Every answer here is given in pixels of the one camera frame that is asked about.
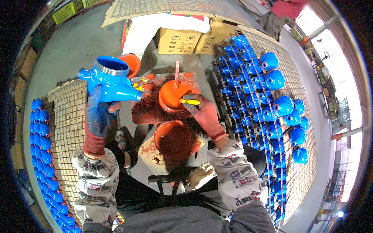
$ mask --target hand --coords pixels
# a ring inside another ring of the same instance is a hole
[[[213,142],[218,141],[219,139],[228,136],[225,133],[223,127],[219,124],[217,119],[217,113],[215,104],[210,100],[206,99],[201,94],[191,94],[183,96],[185,100],[198,100],[200,104],[184,104],[184,107],[187,108],[189,112],[194,116],[195,120],[200,124],[200,126],[206,131],[206,133],[211,137]]]
[[[86,121],[90,131],[97,137],[105,137],[106,133],[115,123],[116,111],[120,109],[120,102],[114,101],[109,106],[108,103],[99,102],[102,93],[102,86],[95,87],[88,97],[86,111]]]
[[[109,106],[99,102],[102,86],[95,87],[88,97],[85,108],[85,139],[84,154],[91,159],[100,159],[105,155],[106,133],[115,123],[116,111],[120,109],[120,102],[114,101]]]

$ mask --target dark pants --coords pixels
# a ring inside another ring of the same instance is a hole
[[[123,167],[124,153],[114,144],[106,145],[106,147],[114,153],[119,166]],[[262,174],[266,167],[266,156],[252,147],[244,146],[244,151],[247,160],[253,164],[259,175]],[[180,193],[174,196],[166,195],[166,205],[159,206],[159,192],[137,181],[125,172],[121,172],[115,198],[118,212],[124,219],[134,214],[149,212],[160,207],[172,206],[200,206],[210,209],[221,216],[231,213],[231,210],[222,202],[220,193],[217,190],[217,177],[214,177],[195,191]]]

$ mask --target printed sleeve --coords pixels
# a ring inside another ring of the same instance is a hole
[[[207,154],[217,174],[223,203],[228,208],[236,210],[254,200],[267,201],[268,188],[252,163],[247,161],[240,140],[232,139],[221,152],[214,148]]]
[[[82,149],[78,149],[71,162],[78,174],[76,192],[79,199],[73,205],[83,231],[94,223],[111,232],[117,215],[115,191],[119,181],[119,165],[114,154],[105,148],[102,160],[91,160],[84,156]]]

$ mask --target worker's leg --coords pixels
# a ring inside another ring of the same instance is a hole
[[[243,146],[247,161],[253,164],[258,174],[262,174],[267,164],[267,158],[261,151],[252,147]],[[217,189],[217,177],[214,177],[204,186],[194,192],[175,195],[170,202],[177,206],[201,206],[210,209],[221,216],[231,213],[231,210],[223,203],[222,197]]]
[[[122,171],[119,173],[119,183],[118,188],[115,193],[115,198],[117,202],[118,212],[122,215],[124,219],[138,213],[148,212],[157,208],[157,202],[159,198],[159,193],[148,186],[142,184],[131,176],[127,175],[125,169],[126,147],[130,147],[131,138],[126,138],[127,146],[121,145],[123,141],[118,140],[118,142],[110,142],[105,145],[106,148],[111,150],[115,155],[119,167],[122,168]],[[122,151],[119,149],[118,144],[123,147]],[[134,151],[132,148],[127,148],[131,153]],[[131,160],[135,159],[134,154],[130,154]]]
[[[124,219],[134,214],[149,212],[158,208],[159,195],[159,192],[124,172],[119,174],[119,183],[115,198],[118,212]]]

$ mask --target blue-stained glove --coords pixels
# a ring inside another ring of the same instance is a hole
[[[114,101],[111,105],[99,102],[102,86],[95,87],[88,97],[85,108],[85,139],[83,151],[92,157],[105,154],[106,133],[115,123],[116,111],[120,109],[120,102]]]

